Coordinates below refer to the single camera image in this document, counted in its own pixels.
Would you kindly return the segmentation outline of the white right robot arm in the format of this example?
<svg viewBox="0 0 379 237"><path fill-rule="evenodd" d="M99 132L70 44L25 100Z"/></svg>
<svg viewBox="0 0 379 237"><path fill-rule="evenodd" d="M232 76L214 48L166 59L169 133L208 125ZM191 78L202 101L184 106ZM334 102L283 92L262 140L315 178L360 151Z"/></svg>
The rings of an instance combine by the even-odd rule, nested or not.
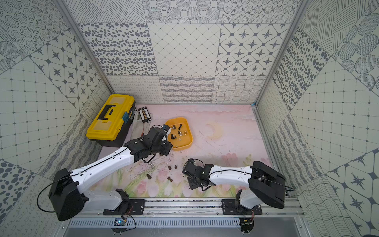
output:
<svg viewBox="0 0 379 237"><path fill-rule="evenodd" d="M182 173L192 190L206 191L217 185L244 187L236 196L237 207L252 209L263 203L278 209L285 207L286 178L263 162L254 161L246 167L197 166L195 159L189 159Z"/></svg>

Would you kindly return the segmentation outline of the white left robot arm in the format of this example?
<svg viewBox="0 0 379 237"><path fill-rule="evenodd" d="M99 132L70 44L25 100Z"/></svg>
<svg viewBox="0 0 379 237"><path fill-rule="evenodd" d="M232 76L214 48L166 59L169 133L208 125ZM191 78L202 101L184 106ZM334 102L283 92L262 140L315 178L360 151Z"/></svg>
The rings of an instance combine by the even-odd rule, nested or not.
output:
<svg viewBox="0 0 379 237"><path fill-rule="evenodd" d="M104 214L125 215L132 209L123 189L91 194L90 188L117 170L139 161L147 164L157 154L167 156L173 145L168 141L168 125L155 125L146 135L125 143L115 152L72 171L58 171L48 197L58 220L69 220L83 211L103 210Z"/></svg>

